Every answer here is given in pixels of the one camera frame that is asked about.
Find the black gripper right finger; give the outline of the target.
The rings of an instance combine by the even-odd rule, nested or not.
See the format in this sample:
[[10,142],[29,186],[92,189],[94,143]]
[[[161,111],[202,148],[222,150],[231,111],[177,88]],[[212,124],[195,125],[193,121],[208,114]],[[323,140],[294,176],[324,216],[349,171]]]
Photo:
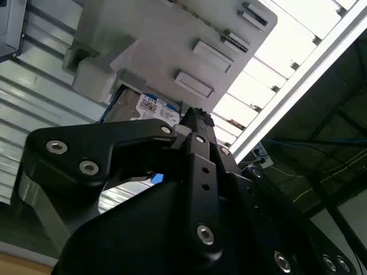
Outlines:
[[212,117],[200,110],[200,202],[217,207],[224,198],[233,207],[246,207],[253,202],[253,184],[241,175],[233,155],[218,145]]

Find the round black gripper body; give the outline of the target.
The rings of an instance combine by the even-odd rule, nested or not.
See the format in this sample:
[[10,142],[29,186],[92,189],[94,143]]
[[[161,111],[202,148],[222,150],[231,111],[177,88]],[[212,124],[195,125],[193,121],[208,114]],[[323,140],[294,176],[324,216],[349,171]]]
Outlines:
[[200,202],[200,179],[160,183],[79,228],[53,274],[357,274],[270,179],[247,168],[253,202]]

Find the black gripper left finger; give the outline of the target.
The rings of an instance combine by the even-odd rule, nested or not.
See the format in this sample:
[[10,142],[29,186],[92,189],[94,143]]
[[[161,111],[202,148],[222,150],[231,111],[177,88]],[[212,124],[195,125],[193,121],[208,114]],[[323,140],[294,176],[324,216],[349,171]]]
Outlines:
[[43,128],[26,138],[16,186],[61,253],[87,222],[160,183],[200,179],[200,110],[159,119]]

